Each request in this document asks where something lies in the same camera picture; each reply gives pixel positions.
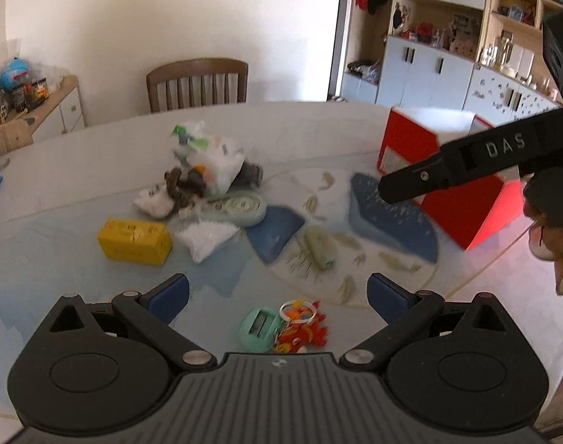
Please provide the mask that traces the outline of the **right hand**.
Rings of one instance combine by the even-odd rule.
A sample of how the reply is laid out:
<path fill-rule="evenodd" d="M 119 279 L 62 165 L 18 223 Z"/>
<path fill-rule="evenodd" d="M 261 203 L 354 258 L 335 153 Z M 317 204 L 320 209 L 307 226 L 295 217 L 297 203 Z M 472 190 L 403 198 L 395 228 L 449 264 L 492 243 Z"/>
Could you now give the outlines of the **right hand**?
<path fill-rule="evenodd" d="M 533 220 L 530 251 L 554 264 L 555 291 L 563 296 L 563 166 L 536 172 L 523 194 L 524 215 Z"/>

